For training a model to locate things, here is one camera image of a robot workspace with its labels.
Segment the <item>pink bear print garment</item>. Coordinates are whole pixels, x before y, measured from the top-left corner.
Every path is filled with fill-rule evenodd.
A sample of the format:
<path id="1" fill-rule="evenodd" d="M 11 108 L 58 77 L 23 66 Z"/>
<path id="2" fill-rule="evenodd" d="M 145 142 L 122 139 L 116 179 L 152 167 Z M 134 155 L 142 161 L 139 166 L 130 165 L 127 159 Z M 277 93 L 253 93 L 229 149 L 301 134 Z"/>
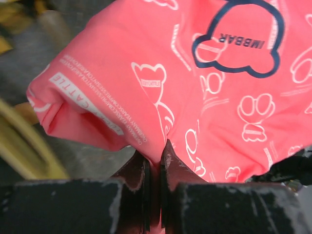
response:
<path id="1" fill-rule="evenodd" d="M 244 182 L 312 143 L 309 0 L 116 0 L 29 85 L 46 133 L 208 182 Z"/>

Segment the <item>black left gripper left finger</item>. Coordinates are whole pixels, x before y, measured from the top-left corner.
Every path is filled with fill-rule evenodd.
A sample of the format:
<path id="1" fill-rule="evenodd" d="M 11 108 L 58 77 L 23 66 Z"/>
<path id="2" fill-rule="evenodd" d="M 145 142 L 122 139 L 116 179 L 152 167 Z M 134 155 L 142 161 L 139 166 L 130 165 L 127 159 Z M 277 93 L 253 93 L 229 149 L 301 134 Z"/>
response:
<path id="1" fill-rule="evenodd" d="M 150 230 L 150 163 L 135 151 L 110 177 L 110 234 L 145 234 Z"/>

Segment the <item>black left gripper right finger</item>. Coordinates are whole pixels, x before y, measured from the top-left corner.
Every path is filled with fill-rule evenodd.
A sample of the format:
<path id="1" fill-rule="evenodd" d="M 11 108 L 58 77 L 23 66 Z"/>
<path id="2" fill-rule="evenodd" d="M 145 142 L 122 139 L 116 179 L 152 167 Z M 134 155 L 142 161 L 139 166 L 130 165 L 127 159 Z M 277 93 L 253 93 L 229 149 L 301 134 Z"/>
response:
<path id="1" fill-rule="evenodd" d="M 160 198 L 161 224 L 167 234 L 182 234 L 184 212 L 188 209 L 187 187 L 205 184 L 175 153 L 168 140 L 161 155 Z"/>

